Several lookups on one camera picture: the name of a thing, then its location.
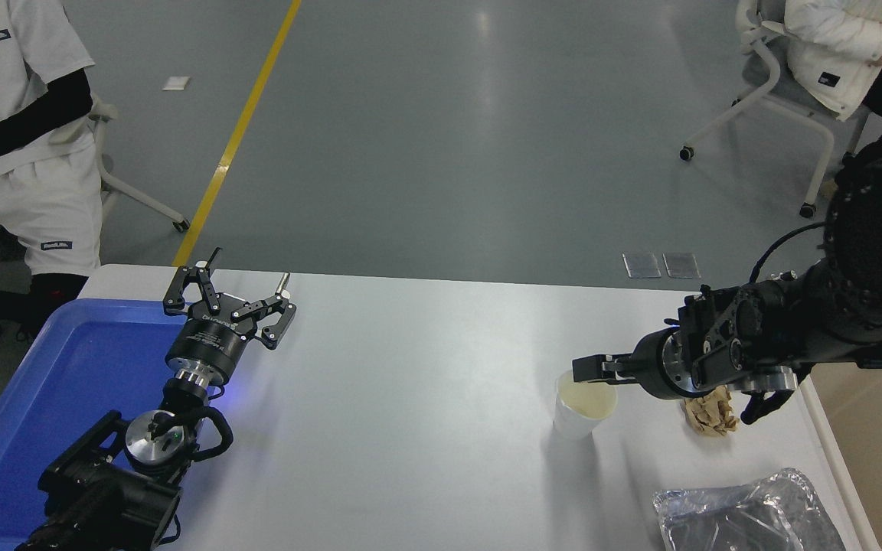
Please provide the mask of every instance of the white chair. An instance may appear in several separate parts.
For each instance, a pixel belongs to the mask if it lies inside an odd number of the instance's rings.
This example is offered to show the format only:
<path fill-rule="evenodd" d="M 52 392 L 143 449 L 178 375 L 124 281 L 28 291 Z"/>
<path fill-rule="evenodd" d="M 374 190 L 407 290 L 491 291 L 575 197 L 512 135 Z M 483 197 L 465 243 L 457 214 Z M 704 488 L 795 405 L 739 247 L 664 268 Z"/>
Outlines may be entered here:
<path fill-rule="evenodd" d="M 109 213 L 111 213 L 111 210 L 115 207 L 115 202 L 118 200 L 119 195 L 126 195 L 162 216 L 167 217 L 169 220 L 172 220 L 172 226 L 174 226 L 179 233 L 189 230 L 189 220 L 186 220 L 186 217 L 183 217 L 180 213 L 176 212 L 176 210 L 169 209 L 167 206 L 156 201 L 147 194 L 126 184 L 125 181 L 113 177 L 111 172 L 108 171 L 108 168 L 104 166 L 102 156 L 104 154 L 104 142 L 107 137 L 108 122 L 118 119 L 118 108 L 114 105 L 102 102 L 100 98 L 95 96 L 94 107 L 90 110 L 90 114 L 87 118 L 94 121 L 94 141 L 97 144 L 97 168 L 101 174 L 101 205 L 105 219 L 107 219 Z"/>
<path fill-rule="evenodd" d="M 812 217 L 815 216 L 818 189 L 822 185 L 822 178 L 835 148 L 832 130 L 815 121 L 813 116 L 823 115 L 835 119 L 837 115 L 798 84 L 795 77 L 792 77 L 791 70 L 788 70 L 788 44 L 790 41 L 797 41 L 798 38 L 785 34 L 784 21 L 785 0 L 739 0 L 736 25 L 741 37 L 741 51 L 749 56 L 743 77 L 750 88 L 738 94 L 733 105 L 724 114 L 690 136 L 683 143 L 679 158 L 690 161 L 693 159 L 694 144 L 697 141 L 753 105 L 763 105 L 778 115 L 787 116 L 799 125 L 808 126 L 822 137 L 822 153 L 808 183 L 805 203 L 802 203 L 802 208 L 799 210 L 799 214 L 803 217 Z M 855 127 L 846 150 L 847 156 L 853 155 L 860 144 L 860 136 L 864 126 L 867 125 L 868 116 L 869 109 L 865 107 L 857 109 L 857 112 L 850 116 L 850 121 L 855 123 Z"/>

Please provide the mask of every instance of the white shirt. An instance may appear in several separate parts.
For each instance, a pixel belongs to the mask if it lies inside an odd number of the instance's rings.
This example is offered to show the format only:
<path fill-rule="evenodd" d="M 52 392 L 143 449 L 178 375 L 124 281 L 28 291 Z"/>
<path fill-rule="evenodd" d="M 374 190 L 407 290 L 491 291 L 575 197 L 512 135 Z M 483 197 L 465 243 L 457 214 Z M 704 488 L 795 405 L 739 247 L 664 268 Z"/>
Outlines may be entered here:
<path fill-rule="evenodd" d="M 93 65 L 60 0 L 0 0 L 0 121 L 45 94 L 44 83 Z M 77 129 L 73 135 L 71 128 Z M 92 140 L 78 119 L 1 156 L 0 174 L 81 150 Z"/>

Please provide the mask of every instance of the crumpled brown paper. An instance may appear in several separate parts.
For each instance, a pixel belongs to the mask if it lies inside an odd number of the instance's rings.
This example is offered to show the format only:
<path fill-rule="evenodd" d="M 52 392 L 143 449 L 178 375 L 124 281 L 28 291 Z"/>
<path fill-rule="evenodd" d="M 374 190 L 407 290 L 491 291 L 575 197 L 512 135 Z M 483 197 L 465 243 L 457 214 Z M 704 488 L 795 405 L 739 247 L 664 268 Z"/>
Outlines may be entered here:
<path fill-rule="evenodd" d="M 713 392 L 701 398 L 683 400 L 686 421 L 693 430 L 703 436 L 726 436 L 737 430 L 737 418 L 730 407 L 730 391 L 718 386 Z"/>

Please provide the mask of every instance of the white shorts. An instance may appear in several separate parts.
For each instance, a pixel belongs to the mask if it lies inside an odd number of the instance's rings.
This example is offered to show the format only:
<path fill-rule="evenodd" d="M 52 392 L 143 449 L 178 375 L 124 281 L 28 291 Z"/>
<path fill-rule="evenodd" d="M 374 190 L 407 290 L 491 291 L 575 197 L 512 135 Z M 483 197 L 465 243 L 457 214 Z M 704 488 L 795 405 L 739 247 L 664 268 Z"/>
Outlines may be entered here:
<path fill-rule="evenodd" d="M 101 175 L 95 147 L 0 175 L 0 226 L 25 247 L 32 275 L 90 276 L 100 266 Z"/>

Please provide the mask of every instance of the logo patch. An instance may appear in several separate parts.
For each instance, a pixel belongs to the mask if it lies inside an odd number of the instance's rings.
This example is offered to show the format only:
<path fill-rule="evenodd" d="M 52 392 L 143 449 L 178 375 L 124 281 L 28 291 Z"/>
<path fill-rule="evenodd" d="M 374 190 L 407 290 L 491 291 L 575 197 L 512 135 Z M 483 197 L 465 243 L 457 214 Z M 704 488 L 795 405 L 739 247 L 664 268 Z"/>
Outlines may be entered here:
<path fill-rule="evenodd" d="M 818 83 L 823 86 L 835 88 L 836 84 L 839 83 L 839 76 L 833 73 L 823 73 L 822 76 L 818 78 Z"/>
<path fill-rule="evenodd" d="M 9 34 L 9 29 L 3 28 L 2 31 L 0 31 L 0 42 L 7 41 L 10 38 L 11 38 L 11 34 Z"/>
<path fill-rule="evenodd" d="M 73 241 L 47 241 L 40 243 L 39 248 L 44 251 L 56 251 L 59 249 L 73 249 Z"/>

